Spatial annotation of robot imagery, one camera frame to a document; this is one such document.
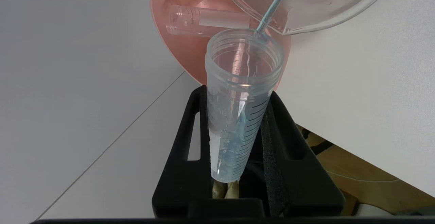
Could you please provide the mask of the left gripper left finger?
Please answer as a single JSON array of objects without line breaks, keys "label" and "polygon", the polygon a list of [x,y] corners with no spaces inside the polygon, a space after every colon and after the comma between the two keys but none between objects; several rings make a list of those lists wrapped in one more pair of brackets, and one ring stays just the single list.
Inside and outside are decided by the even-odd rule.
[{"label": "left gripper left finger", "polygon": [[[152,197],[156,218],[186,217],[191,202],[212,197],[206,95],[206,86],[200,86],[189,96],[170,154]],[[200,159],[189,161],[189,148],[197,114],[200,115]]]}]

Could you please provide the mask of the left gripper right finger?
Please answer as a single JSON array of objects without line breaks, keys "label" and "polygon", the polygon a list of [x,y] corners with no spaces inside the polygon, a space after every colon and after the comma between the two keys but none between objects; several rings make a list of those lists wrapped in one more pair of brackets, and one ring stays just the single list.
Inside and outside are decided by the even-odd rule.
[{"label": "left gripper right finger", "polygon": [[339,216],[345,198],[272,92],[262,119],[263,165],[270,216]]}]

